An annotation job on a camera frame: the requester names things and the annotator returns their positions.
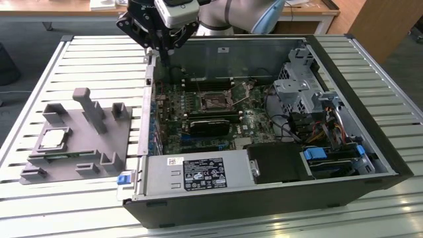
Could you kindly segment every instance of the metal frame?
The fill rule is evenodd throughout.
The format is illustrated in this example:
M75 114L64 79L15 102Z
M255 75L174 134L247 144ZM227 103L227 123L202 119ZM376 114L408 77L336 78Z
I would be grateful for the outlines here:
M40 89L43 88L44 86L44 83L47 81L47 78L54 70L54 67L55 67L55 64L58 62L58 59L60 58L60 55L64 51L64 49L68 47L70 43L67 42L60 42L59 43L59 46L54 52L54 55L52 55L52 58L45 66L45 70L41 74L41 77L40 77L40 80L37 82L37 84L35 85L35 88L32 90L32 93L31 93L31 96L27 100L27 103L25 103L25 106L23 107L21 109L21 112L19 114L19 117L16 119L16 122L13 124L13 127L8 133L8 136L4 140L4 143L3 143L3 147L0 148L0 166L3 164L3 160L4 160L4 156L5 154L8 153L9 149L11 149L11 145L17 137L17 134L20 133L20 128L21 128L21 124L24 122L24 120L27 119L28 117L28 113L29 113L29 110L31 110L31 107L33 106L35 104L35 100L40 94Z
M104 40L114 39L114 46L128 47L135 49L136 43L128 43L126 36L106 37L75 37L75 39L96 39L96 45L82 45L84 48L96 48ZM407 104L407 99L400 95L395 87L371 88L363 90L363 85L375 85L375 82L386 82L376 74L378 64L371 62L370 57L362 53L360 49L348 43L348 39L342 35L318 36L320 44L352 89L372 113L384 133L395 147L399 148L400 155L408 163L415 177L402 182L388 190L380 190L359 198L346 207L328 208L306 212L287 213L282 215L256 217L234 221L222 221L208 224L198 224L170 229L148 230L143 228L132 215L122 208L122 202L116 201L116 183L115 178L92 179L87 181L70 181L64 183L41 184L40 186L17 187L19 182L9 181L4 183L8 176L4 172L11 169L4 163L0 167L0 231L4 237L170 237L184 238L195 237L284 237L307 238L307 237L418 237L423 233L423 147L402 147L399 140L406 137L398 137L399 131L406 136L411 133L410 141L419 139L419 129L422 125L404 130L404 122L422 122L416 115L402 115L410 106L398 106L395 102ZM28 144L31 137L23 137L21 130L28 130L25 124L33 117L31 108L39 103L37 96L52 69L67 51L68 43L59 44L47 70L43 73L33 93L24 106L23 112L16 120L7 141L0 149L0 158L12 154L11 149L19 145ZM346 63L354 63L356 66L346 67ZM134 119L132 124L140 123L140 117ZM132 137L136 137L136 130L132 131ZM128 154L136 155L138 147L132 144L128 148ZM20 154L9 161L19 163L23 161ZM130 168L136 168L134 160L127 159Z

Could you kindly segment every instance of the wire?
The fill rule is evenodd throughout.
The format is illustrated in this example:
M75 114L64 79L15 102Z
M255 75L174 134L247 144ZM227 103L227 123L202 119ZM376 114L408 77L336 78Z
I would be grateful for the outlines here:
M292 22L294 22L294 11L292 11L292 5L286 1L286 3L290 5L290 10L291 10L291 23L290 23L290 28L288 28L288 34L291 33L291 28L292 28Z
M274 118L275 116L284 116L284 117L286 117L286 115L274 115L272 117L270 117L270 119L271 119L274 125L278 126L286 133L288 133L290 136L292 137L292 139L294 139L298 143L303 143L303 140L292 133L292 131L290 131L287 128L283 127L283 125L279 125L279 124L274 121L272 118Z
M346 131L336 123L335 123L335 127L339 129L339 132L342 134L343 143L346 144Z
M323 135L324 135L324 131L322 131L315 137L312 137L311 139L308 139L308 140L307 140L307 143L311 143L312 141L320 139Z
M315 125L312 126L312 134L311 134L311 136L315 135L316 125L318 125L320 122L322 122L322 121L316 121Z
M254 74L258 70L263 70L263 71L270 75L270 77L272 77L271 72L270 72L266 68L259 67L259 68L256 68L256 69L251 72L251 74L250 74L250 76L248 76L252 81L258 82L258 79L255 79L255 78L252 77L252 74Z
M32 91L7 91L0 93L32 93Z

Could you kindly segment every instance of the cable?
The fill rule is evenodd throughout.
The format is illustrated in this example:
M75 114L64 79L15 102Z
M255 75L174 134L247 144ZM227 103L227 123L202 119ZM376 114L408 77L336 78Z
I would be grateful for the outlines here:
M263 71L270 75L270 77L272 77L271 72L270 72L266 68L259 67L259 68L256 68L256 69L251 72L251 74L250 74L250 76L248 76L252 81L258 82L258 79L255 79L255 78L252 77L252 74L254 74L258 70L263 70Z
M7 91L0 93L32 93L32 91Z
M274 115L274 116L270 116L268 112L267 112L267 99L270 98L270 91L271 91L271 88L274 87L274 84L271 84L271 86L268 87L267 89L267 93L266 93L266 99L264 99L264 113L266 113L266 116L271 119L271 122L274 123L275 126L278 126L284 132L287 132L290 134L290 136L294 138L294 140L298 142L298 143L303 143L303 140L292 133L292 131L290 131L288 129L286 129L282 125L279 125L275 121L274 121L274 117L275 116L282 116L282 117L286 117L286 115Z
M288 34L291 33L291 28L292 28L292 22L294 22L294 11L292 11L292 5L286 1L286 3L290 5L291 9L291 23L290 23L290 28L288 28Z
M272 118L274 118L275 116L282 116L282 115L274 115L272 117L270 117L270 119L271 119L274 125L278 126L286 133L288 133L290 136L292 137L292 139L294 139L298 143L303 143L303 140L292 133L292 131L290 131L288 129L286 129L286 128L283 127L283 125L279 125L279 124L272 120Z

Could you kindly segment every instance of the blue tab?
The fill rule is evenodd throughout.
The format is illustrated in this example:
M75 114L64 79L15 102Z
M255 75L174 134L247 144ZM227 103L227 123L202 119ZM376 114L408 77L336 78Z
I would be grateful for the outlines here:
M306 160L311 160L311 154L307 150L304 151L303 154L304 154Z
M118 185L131 184L131 175L119 175Z
M326 159L326 158L327 158L324 149L320 148L320 147L308 148L308 149L304 151L304 154L306 154L306 153L310 154L310 160L312 160L312 159Z
M364 150L364 147L362 145L358 145L356 146L356 150L359 152L360 155L364 155L366 154L366 150Z

